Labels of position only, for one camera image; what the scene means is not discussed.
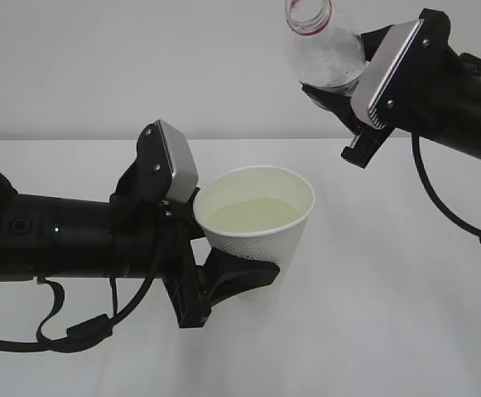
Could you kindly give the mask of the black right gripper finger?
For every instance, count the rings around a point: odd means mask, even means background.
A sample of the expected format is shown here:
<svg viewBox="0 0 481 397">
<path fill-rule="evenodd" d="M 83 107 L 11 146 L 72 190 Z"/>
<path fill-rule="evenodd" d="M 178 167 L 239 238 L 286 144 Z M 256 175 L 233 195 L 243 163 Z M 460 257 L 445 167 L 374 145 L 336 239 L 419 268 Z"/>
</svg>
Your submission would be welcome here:
<svg viewBox="0 0 481 397">
<path fill-rule="evenodd" d="M 363 44 L 363 53 L 367 62 L 372 60 L 378 47 L 381 45 L 383 39 L 391 28 L 392 25 L 388 25 L 374 31 L 368 31 L 360 34 Z"/>
<path fill-rule="evenodd" d="M 351 132 L 361 132 L 361 122 L 350 105 L 350 97 L 302 84 L 301 90 L 318 107 L 333 113 Z"/>
</svg>

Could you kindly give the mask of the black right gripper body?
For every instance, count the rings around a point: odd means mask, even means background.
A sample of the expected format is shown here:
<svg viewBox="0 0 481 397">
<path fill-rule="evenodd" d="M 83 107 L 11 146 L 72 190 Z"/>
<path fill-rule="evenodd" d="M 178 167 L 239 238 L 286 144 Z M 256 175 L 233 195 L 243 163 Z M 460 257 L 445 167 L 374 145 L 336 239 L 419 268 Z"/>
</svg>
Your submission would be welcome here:
<svg viewBox="0 0 481 397">
<path fill-rule="evenodd" d="M 343 149 L 341 157 L 351 165 L 366 168 L 392 132 L 392 127 L 377 130 L 367 124 L 359 122 L 358 125 L 352 129 L 354 138 L 351 144 Z"/>
</svg>

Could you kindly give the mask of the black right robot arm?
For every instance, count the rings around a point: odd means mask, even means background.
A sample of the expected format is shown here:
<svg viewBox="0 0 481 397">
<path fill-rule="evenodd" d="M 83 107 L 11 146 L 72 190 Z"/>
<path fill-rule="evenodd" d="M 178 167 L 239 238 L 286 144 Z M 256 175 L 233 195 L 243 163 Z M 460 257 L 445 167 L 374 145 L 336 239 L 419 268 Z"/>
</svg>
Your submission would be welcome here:
<svg viewBox="0 0 481 397">
<path fill-rule="evenodd" d="M 481 59 L 449 45 L 450 19 L 425 8 L 410 22 L 361 34 L 367 68 L 351 96 L 303 92 L 353 134 L 341 156 L 366 168 L 396 129 L 481 160 Z"/>
</svg>

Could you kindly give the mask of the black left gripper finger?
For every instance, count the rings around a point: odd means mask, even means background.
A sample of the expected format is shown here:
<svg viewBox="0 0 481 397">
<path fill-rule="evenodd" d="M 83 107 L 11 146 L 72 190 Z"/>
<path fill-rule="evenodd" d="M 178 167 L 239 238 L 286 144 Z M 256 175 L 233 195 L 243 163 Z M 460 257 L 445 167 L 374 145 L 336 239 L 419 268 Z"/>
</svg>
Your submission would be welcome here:
<svg viewBox="0 0 481 397">
<path fill-rule="evenodd" d="M 276 263 L 243 258 L 212 248 L 200 267 L 204 297 L 214 307 L 245 292 L 271 285 L 280 273 Z"/>
</svg>

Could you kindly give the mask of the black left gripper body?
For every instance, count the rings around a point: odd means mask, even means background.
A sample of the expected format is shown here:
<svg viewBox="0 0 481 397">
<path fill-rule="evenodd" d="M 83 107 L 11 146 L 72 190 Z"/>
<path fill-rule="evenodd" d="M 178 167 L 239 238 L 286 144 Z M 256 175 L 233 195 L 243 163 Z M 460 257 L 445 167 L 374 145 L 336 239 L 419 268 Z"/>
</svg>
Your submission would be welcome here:
<svg viewBox="0 0 481 397">
<path fill-rule="evenodd" d="M 179 328 L 202 328 L 211 306 L 205 296 L 203 267 L 196 264 L 191 242 L 204 237 L 195 221 L 192 202 L 163 201 L 164 241 L 158 276 L 166 288 Z"/>
</svg>

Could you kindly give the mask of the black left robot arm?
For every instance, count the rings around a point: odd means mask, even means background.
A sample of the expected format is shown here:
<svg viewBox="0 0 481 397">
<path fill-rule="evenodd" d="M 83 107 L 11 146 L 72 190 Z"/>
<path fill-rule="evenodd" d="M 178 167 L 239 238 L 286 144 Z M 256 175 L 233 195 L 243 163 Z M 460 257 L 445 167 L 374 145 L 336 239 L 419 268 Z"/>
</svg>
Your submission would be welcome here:
<svg viewBox="0 0 481 397">
<path fill-rule="evenodd" d="M 108 202 L 19 194 L 0 176 L 0 282 L 151 276 L 165 286 L 179 326 L 200 328 L 213 306 L 270 285 L 279 267 L 220 248 L 197 265 L 198 190 L 188 141 L 160 120 L 138 137 Z"/>
</svg>

